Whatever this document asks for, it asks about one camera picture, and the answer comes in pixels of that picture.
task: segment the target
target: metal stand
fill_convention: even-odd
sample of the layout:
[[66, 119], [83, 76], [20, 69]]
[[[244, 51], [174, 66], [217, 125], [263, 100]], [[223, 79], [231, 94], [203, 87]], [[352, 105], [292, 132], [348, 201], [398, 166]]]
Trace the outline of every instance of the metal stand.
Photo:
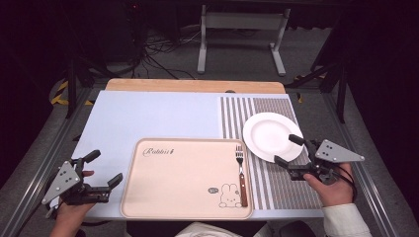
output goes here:
[[248, 13], [218, 13], [208, 12], [206, 5], [203, 5], [201, 14], [201, 47], [198, 58], [198, 73], [206, 71], [207, 59], [207, 28], [215, 29], [257, 29], [276, 30], [278, 37], [275, 43], [270, 43], [272, 56], [280, 76], [286, 75], [286, 69], [279, 53], [284, 31], [290, 17], [290, 9], [284, 14], [248, 14]]

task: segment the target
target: hand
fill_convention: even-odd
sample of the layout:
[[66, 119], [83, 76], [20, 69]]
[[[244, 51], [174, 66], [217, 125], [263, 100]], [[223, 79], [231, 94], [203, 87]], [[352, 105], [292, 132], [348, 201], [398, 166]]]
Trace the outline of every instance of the hand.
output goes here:
[[[342, 163], [340, 167], [352, 176], [351, 165], [349, 163]], [[340, 169], [338, 170], [340, 175], [344, 176], [348, 180], [351, 180], [348, 174]], [[305, 174], [304, 179], [317, 191], [320, 196], [320, 200], [325, 207], [352, 203], [352, 187], [344, 180], [339, 179], [332, 185], [326, 186], [310, 174]]]
[[[83, 171], [84, 177], [89, 177], [93, 174], [94, 171]], [[94, 203], [67, 205], [63, 202], [58, 209], [55, 225], [49, 236], [75, 236], [83, 222], [84, 216], [94, 205]]]

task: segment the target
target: gray striped mat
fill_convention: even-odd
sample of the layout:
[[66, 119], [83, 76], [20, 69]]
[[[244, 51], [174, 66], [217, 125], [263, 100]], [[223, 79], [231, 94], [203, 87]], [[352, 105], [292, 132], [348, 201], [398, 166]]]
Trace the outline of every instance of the gray striped mat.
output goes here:
[[[296, 123], [290, 99], [220, 97], [223, 138], [243, 139], [244, 123], [253, 115], [272, 112]], [[255, 209], [318, 209], [317, 193], [304, 181], [291, 181], [289, 174], [274, 163], [259, 159], [248, 151], [250, 179]], [[306, 164], [306, 150], [292, 164]]]

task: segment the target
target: wooden board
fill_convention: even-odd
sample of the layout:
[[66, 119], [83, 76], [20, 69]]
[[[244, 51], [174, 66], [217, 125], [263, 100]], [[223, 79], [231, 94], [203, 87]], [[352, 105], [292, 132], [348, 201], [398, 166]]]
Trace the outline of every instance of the wooden board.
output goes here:
[[213, 92], [252, 94], [285, 94], [284, 85], [279, 82], [254, 81], [211, 81], [170, 79], [111, 79], [107, 91], [150, 91], [150, 92]]

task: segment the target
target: white sleeve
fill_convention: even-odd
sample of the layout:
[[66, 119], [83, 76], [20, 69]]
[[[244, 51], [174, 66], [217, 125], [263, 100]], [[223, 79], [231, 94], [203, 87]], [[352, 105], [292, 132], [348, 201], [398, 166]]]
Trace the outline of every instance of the white sleeve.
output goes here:
[[370, 229], [353, 204], [343, 204], [322, 208], [324, 230], [331, 237], [371, 237]]

